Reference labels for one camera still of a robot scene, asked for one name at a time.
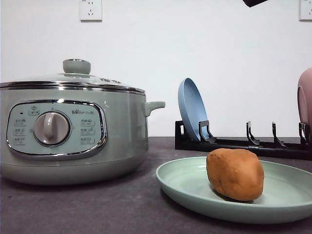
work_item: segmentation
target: pot base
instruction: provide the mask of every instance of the pot base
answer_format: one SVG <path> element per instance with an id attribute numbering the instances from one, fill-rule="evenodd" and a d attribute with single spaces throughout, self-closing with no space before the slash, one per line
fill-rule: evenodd
<path id="1" fill-rule="evenodd" d="M 75 166 L 15 166 L 1 163 L 1 175 L 32 185 L 73 185 L 96 182 L 124 175 L 136 169 L 145 155 L 132 158 Z"/>

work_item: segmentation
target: control panel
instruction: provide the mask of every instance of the control panel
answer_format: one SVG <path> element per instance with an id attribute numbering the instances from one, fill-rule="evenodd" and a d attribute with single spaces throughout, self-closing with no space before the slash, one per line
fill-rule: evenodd
<path id="1" fill-rule="evenodd" d="M 91 102 L 23 102 L 12 108 L 7 126 L 9 146 L 32 156 L 83 154 L 106 138 L 104 112 Z"/>

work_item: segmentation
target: electrical outlet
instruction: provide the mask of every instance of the electrical outlet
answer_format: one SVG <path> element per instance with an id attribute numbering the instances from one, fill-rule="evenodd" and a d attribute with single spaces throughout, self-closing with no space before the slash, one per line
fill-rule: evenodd
<path id="1" fill-rule="evenodd" d="M 300 0 L 300 20 L 312 20 L 312 0 Z"/>
<path id="2" fill-rule="evenodd" d="M 102 0 L 80 0 L 81 21 L 102 21 Z"/>

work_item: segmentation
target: pot lid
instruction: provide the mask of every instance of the pot lid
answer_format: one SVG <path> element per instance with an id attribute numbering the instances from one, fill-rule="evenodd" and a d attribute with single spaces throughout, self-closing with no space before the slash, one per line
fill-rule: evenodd
<path id="1" fill-rule="evenodd" d="M 90 75 L 91 64 L 82 59 L 67 59 L 63 61 L 64 73 L 30 77 L 28 80 L 5 82 L 0 88 L 27 86 L 72 86 L 86 88 L 119 89 L 145 93 L 144 90 L 131 87 L 118 80 L 100 78 Z"/>

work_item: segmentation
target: brown dough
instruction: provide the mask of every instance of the brown dough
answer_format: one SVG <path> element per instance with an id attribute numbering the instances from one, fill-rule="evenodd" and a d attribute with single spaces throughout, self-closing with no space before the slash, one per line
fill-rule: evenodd
<path id="1" fill-rule="evenodd" d="M 264 172 L 254 153 L 243 149 L 217 149 L 206 159 L 208 179 L 224 196 L 249 201 L 263 191 Z"/>

